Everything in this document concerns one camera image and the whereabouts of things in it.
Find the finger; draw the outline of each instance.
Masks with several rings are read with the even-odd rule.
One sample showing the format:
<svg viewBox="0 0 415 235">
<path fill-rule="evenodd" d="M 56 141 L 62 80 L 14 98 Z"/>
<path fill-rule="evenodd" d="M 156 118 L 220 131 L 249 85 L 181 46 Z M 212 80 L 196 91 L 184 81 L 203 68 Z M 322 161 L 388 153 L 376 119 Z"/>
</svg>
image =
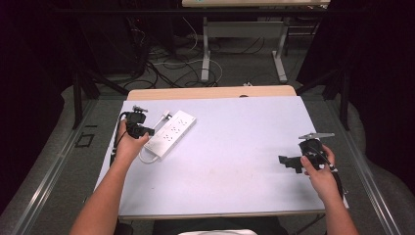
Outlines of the finger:
<svg viewBox="0 0 415 235">
<path fill-rule="evenodd" d="M 300 158 L 300 161 L 309 176 L 312 176 L 317 172 L 317 170 L 314 168 L 314 166 L 311 164 L 310 160 L 306 156 L 302 156 Z"/>
<path fill-rule="evenodd" d="M 329 147 L 323 145 L 323 151 L 326 153 L 327 155 L 327 159 L 329 160 L 329 162 L 334 165 L 335 164 L 335 154 L 333 153 L 333 151 L 331 149 L 329 149 Z"/>
</svg>

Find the electrical outlet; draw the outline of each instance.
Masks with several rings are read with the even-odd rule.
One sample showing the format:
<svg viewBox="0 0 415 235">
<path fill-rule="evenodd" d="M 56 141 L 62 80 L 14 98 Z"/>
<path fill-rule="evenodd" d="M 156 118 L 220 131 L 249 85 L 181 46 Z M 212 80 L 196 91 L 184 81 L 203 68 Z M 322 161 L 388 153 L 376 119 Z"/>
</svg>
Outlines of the electrical outlet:
<svg viewBox="0 0 415 235">
<path fill-rule="evenodd" d="M 196 118 L 183 111 L 178 111 L 157 133 L 144 145 L 153 154 L 162 158 L 186 132 L 196 123 Z"/>
</svg>

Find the wooden table edge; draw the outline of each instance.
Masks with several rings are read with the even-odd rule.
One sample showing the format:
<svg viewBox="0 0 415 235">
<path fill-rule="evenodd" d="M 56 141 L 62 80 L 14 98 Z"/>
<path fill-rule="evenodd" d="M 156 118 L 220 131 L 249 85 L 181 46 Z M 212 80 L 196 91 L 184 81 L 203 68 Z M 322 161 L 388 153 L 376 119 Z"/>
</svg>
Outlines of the wooden table edge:
<svg viewBox="0 0 415 235">
<path fill-rule="evenodd" d="M 297 96 L 297 93 L 290 85 L 138 89 L 131 90 L 126 100 L 214 99 L 241 96 Z"/>
</svg>

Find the white power strip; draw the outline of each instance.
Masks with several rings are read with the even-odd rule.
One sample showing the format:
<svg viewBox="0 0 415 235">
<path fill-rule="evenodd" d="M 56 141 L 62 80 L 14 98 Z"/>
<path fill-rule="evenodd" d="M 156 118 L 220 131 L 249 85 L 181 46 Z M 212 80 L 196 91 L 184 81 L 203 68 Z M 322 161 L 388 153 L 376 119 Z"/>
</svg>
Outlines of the white power strip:
<svg viewBox="0 0 415 235">
<path fill-rule="evenodd" d="M 196 118 L 178 111 L 145 145 L 153 154 L 162 158 L 178 143 L 196 123 Z"/>
</svg>

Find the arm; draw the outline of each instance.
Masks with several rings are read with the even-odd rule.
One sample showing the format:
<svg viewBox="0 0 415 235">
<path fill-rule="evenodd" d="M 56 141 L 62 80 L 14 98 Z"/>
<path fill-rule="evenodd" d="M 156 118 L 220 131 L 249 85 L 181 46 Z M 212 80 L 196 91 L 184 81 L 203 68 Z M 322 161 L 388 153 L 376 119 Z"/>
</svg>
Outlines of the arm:
<svg viewBox="0 0 415 235">
<path fill-rule="evenodd" d="M 119 126 L 116 158 L 78 215 L 70 234 L 114 234 L 126 174 L 149 140 L 147 133 L 139 139 L 134 139 L 125 132 L 125 128 L 123 120 Z"/>
<path fill-rule="evenodd" d="M 333 152 L 326 146 L 323 146 L 323 150 L 327 153 L 330 163 L 334 164 Z M 326 209 L 327 234 L 358 234 L 329 167 L 325 165 L 323 169 L 316 170 L 307 157 L 301 157 L 301 163 Z"/>
</svg>

